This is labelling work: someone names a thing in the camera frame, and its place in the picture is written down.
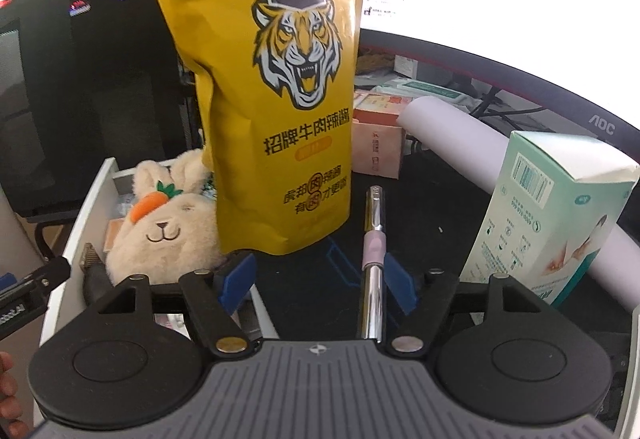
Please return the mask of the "person's left hand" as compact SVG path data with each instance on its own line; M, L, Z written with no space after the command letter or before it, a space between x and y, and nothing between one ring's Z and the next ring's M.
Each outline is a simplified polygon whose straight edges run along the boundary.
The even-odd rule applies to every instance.
M14 362L9 352L1 352L1 420L6 423L4 432L6 437L13 439L26 438L29 433L28 425L22 421L23 409L18 401L17 381L10 373Z

